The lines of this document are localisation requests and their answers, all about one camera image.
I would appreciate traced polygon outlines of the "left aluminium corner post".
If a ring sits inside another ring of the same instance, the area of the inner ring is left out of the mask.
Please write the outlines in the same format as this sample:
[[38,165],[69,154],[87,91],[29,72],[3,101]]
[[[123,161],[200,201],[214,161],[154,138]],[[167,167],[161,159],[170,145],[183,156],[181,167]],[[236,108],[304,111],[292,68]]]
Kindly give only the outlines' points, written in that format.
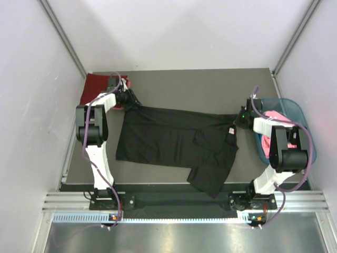
[[77,56],[68,36],[66,35],[60,21],[58,20],[55,12],[53,11],[50,3],[47,0],[38,0],[38,3],[42,7],[43,11],[47,15],[49,21],[51,22],[54,30],[58,34],[61,42],[63,43],[64,47],[66,48],[68,54],[70,55],[72,61],[74,62],[75,66],[77,67],[78,71],[80,72],[83,78],[86,78],[87,72],[81,63],[79,57]]

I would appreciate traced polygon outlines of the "black t shirt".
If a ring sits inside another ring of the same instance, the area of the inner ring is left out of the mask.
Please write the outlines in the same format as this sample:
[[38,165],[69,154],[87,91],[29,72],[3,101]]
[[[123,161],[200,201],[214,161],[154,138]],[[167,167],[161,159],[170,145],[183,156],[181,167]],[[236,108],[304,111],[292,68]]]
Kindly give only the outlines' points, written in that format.
[[187,182],[215,198],[239,149],[236,117],[134,106],[125,111],[116,159],[189,168]]

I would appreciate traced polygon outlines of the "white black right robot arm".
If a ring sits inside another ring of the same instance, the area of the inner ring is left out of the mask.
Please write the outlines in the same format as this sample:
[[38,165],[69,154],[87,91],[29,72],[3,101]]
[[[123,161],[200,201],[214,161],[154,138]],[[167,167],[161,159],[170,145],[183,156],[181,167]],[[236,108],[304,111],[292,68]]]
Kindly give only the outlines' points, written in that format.
[[269,165],[252,180],[245,196],[233,204],[246,208],[262,208],[272,200],[275,190],[289,177],[302,172],[312,164],[313,141],[308,129],[295,122],[262,115],[253,106],[243,106],[234,124],[270,139]]

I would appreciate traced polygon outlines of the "folded dark red t shirt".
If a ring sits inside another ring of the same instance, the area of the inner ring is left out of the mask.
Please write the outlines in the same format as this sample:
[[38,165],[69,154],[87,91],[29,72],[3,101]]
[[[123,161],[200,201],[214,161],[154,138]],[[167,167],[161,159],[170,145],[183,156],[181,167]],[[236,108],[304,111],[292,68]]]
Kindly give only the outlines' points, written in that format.
[[[119,76],[128,79],[127,76],[113,74],[110,76]],[[76,107],[76,112],[86,112],[87,109],[99,109],[104,113],[113,108],[116,104],[115,92],[107,92],[107,75],[88,74],[84,90],[80,99],[80,104]]]

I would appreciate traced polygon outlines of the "teal plastic laundry basket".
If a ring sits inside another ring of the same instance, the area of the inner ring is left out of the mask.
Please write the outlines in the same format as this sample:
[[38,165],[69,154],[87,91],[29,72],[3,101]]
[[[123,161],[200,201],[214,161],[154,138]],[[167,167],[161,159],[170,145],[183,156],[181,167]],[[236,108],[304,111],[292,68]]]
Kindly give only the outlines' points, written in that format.
[[[264,98],[261,113],[269,118],[297,122],[309,130],[300,106],[290,99]],[[255,140],[260,159],[269,164],[270,139],[263,134],[255,133]]]

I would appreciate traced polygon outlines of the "aluminium corner post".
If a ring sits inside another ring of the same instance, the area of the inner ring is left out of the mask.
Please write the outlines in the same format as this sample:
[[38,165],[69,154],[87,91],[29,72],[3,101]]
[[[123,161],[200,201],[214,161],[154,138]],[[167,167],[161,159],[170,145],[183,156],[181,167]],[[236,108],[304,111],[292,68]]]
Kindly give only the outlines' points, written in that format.
[[75,66],[77,67],[78,71],[80,72],[83,78],[86,78],[87,72],[81,63],[79,57],[77,56],[68,36],[66,35],[60,21],[58,20],[55,12],[53,11],[50,3],[47,0],[38,0],[38,3],[42,7],[43,11],[47,15],[49,21],[51,22],[54,30],[58,34],[61,42],[63,43],[64,47],[66,48],[68,54],[70,55],[72,61],[74,62]]
[[281,54],[280,59],[278,60],[275,68],[272,70],[272,76],[276,77],[280,72],[281,68],[285,64],[286,60],[289,58],[290,54],[292,53],[294,47],[296,46],[297,42],[299,41],[302,33],[305,31],[309,21],[311,20],[312,16],[318,9],[319,5],[321,4],[321,0],[313,0],[310,1],[308,8],[306,9],[303,17],[300,19],[298,26],[296,27],[293,35],[291,36],[286,48],[284,49],[283,53]]

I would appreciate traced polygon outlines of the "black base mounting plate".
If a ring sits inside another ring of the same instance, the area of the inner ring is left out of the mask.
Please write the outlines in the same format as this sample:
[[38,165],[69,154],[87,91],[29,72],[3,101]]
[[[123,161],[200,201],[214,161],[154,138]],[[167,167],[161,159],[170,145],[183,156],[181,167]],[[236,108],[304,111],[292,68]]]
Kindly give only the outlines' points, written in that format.
[[234,218],[238,211],[271,211],[277,208],[275,196],[262,208],[233,204],[245,196],[247,184],[225,183],[216,197],[189,184],[118,184],[116,199],[95,199],[93,189],[85,193],[90,210],[116,211],[124,218]]

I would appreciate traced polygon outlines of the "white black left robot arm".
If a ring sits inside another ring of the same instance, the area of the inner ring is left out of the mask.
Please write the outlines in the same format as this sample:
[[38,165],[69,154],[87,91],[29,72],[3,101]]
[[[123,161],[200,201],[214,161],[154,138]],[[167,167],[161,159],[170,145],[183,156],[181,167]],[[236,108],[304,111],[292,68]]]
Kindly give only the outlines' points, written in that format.
[[108,209],[119,204],[119,196],[113,189],[106,154],[108,125],[106,113],[116,106],[127,109],[140,104],[131,89],[100,93],[91,102],[76,107],[76,138],[82,144],[82,155],[90,163],[94,176],[94,198]]

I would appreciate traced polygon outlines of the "right aluminium corner post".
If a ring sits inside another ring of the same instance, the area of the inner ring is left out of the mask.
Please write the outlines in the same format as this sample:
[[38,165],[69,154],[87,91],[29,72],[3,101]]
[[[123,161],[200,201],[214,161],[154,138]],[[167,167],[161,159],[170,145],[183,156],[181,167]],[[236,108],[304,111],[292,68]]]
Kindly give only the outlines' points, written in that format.
[[276,77],[280,72],[281,68],[285,64],[286,60],[289,58],[290,54],[292,53],[294,47],[296,46],[297,42],[299,41],[302,33],[305,31],[309,21],[311,20],[312,16],[318,9],[319,5],[321,4],[321,0],[313,0],[310,1],[308,8],[306,9],[303,17],[300,19],[298,26],[296,27],[293,35],[291,36],[286,48],[284,49],[283,53],[281,54],[280,59],[278,60],[275,68],[272,70],[272,76]]

